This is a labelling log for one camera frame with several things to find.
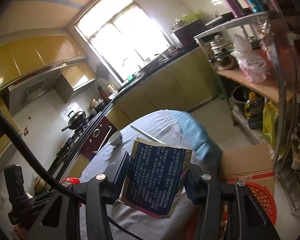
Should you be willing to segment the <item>dark blue foil carton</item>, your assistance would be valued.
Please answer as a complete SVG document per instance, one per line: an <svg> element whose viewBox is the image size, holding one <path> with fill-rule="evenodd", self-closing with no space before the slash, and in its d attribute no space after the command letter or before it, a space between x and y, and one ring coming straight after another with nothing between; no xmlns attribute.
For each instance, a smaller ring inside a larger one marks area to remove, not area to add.
<svg viewBox="0 0 300 240"><path fill-rule="evenodd" d="M192 150L134 140L120 202L156 219L170 218L179 202Z"/></svg>

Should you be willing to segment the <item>black microwave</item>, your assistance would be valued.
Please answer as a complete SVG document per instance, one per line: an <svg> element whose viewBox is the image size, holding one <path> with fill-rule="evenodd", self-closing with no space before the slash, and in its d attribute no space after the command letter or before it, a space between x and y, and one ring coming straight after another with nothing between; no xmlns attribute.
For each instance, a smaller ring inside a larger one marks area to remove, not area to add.
<svg viewBox="0 0 300 240"><path fill-rule="evenodd" d="M206 25L201 20L197 20L178 30L174 30L171 38L176 46L182 48L195 43L193 37L204 31L206 31Z"/></svg>

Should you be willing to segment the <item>grey tablecloth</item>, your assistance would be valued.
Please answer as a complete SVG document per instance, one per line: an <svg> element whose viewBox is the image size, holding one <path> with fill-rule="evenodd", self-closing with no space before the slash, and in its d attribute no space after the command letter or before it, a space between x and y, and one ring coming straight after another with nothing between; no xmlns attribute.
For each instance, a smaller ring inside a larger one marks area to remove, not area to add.
<svg viewBox="0 0 300 240"><path fill-rule="evenodd" d="M147 114L122 132L119 146L106 145L82 172L85 183L127 151L130 164L120 199L107 206L117 226L114 239L184 239L196 207L183 187L189 164L208 166L214 144L189 113L160 110Z"/></svg>

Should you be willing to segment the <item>pink white plastic bag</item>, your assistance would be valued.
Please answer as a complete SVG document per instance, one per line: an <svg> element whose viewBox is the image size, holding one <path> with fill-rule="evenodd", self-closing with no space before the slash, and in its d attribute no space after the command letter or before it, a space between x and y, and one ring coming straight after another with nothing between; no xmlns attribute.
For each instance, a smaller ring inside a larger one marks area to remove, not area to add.
<svg viewBox="0 0 300 240"><path fill-rule="evenodd" d="M248 39L235 34L233 37L233 56L236 59L244 77L250 83L262 83L267 79L266 62L253 52Z"/></svg>

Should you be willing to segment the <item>cooking oil bottle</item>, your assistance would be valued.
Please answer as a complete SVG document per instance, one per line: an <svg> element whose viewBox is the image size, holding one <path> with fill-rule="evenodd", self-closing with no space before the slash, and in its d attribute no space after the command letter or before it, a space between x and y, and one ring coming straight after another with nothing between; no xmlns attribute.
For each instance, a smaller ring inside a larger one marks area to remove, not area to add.
<svg viewBox="0 0 300 240"><path fill-rule="evenodd" d="M264 98L258 97L255 92L249 93L249 99L245 103L245 117L251 129L262 128Z"/></svg>

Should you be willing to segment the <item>red plastic wrapper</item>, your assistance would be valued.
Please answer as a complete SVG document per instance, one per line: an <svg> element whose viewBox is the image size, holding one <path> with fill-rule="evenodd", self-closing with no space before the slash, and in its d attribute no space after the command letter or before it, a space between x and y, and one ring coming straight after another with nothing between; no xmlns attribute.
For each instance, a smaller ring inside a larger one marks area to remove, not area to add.
<svg viewBox="0 0 300 240"><path fill-rule="evenodd" d="M66 182L69 182L72 185L80 184L81 183L80 179L76 178L76 177L65 178L65 179L62 180L62 184L65 184Z"/></svg>

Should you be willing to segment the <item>yellow plastic bag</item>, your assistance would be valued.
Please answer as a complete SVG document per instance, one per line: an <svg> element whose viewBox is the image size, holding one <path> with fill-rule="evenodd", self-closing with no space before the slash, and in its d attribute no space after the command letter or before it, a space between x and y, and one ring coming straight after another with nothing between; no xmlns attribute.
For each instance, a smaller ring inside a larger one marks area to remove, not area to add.
<svg viewBox="0 0 300 240"><path fill-rule="evenodd" d="M276 147L279 108L265 98L262 120L262 135L272 149Z"/></svg>

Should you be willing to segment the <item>blue under cloth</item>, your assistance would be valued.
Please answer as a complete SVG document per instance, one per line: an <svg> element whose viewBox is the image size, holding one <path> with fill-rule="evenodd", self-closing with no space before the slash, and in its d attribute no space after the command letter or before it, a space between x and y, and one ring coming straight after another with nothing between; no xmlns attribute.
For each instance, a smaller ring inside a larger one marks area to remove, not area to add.
<svg viewBox="0 0 300 240"><path fill-rule="evenodd" d="M181 134L194 151L191 163L206 168L212 176L217 178L223 154L221 148L211 139L205 127L190 113L169 110L169 114L175 118Z"/></svg>

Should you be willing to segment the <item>dark red oven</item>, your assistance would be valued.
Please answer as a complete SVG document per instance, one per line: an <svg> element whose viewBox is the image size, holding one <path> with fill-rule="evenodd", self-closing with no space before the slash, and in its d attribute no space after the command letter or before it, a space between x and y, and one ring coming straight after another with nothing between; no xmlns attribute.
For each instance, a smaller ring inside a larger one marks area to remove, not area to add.
<svg viewBox="0 0 300 240"><path fill-rule="evenodd" d="M117 128L106 117L103 117L98 124L93 126L92 132L79 149L79 153L91 161L116 131Z"/></svg>

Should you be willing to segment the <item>knife block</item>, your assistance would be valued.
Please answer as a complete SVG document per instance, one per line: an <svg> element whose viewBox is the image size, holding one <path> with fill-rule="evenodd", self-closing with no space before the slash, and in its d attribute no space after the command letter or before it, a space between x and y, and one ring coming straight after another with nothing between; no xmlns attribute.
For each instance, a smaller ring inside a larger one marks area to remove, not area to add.
<svg viewBox="0 0 300 240"><path fill-rule="evenodd" d="M105 93L105 91L103 90L102 86L100 84L98 84L97 90L99 92L99 96L100 98L104 101L104 102L109 102L109 98L107 96L107 94Z"/></svg>

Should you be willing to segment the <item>cardboard box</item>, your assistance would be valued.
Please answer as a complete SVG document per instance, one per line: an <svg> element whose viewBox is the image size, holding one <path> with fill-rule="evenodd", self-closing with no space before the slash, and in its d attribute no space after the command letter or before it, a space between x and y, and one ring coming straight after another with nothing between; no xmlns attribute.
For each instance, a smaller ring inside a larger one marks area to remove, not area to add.
<svg viewBox="0 0 300 240"><path fill-rule="evenodd" d="M224 182L242 180L258 184L274 196L274 171L266 143L226 150L218 178Z"/></svg>

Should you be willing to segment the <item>steel pot on shelf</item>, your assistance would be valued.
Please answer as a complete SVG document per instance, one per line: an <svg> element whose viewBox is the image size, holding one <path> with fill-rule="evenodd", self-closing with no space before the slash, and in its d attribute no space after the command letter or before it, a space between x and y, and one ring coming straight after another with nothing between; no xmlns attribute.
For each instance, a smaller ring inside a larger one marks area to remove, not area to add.
<svg viewBox="0 0 300 240"><path fill-rule="evenodd" d="M225 48L222 48L215 57L209 60L209 62L216 65L216 68L221 70L230 70L238 67L238 63L231 55L231 51Z"/></svg>

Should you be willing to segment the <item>metal storage rack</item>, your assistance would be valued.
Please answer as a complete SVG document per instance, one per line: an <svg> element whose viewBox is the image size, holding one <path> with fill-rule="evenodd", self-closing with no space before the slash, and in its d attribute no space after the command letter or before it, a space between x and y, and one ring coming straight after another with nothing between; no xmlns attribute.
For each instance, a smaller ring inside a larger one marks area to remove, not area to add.
<svg viewBox="0 0 300 240"><path fill-rule="evenodd" d="M251 91L245 109L230 111L248 133L266 142L275 176L294 212L300 210L300 15L258 12L194 37L218 82L227 78Z"/></svg>

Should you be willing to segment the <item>red plastic basket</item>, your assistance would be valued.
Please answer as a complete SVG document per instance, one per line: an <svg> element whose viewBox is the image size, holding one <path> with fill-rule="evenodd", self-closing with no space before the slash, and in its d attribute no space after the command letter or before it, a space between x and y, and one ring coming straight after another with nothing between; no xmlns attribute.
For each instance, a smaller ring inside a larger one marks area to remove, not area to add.
<svg viewBox="0 0 300 240"><path fill-rule="evenodd" d="M201 180L187 187L194 204L201 206L194 239L279 239L273 224L273 208L255 187Z"/></svg>

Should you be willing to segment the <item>white ceramic bowl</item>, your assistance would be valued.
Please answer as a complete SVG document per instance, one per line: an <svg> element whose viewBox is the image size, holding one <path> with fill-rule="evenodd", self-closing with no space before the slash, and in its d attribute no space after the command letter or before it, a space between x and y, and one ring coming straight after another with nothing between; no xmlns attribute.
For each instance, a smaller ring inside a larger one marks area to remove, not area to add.
<svg viewBox="0 0 300 240"><path fill-rule="evenodd" d="M121 131L116 131L108 140L108 144L111 146L117 146L122 143Z"/></svg>

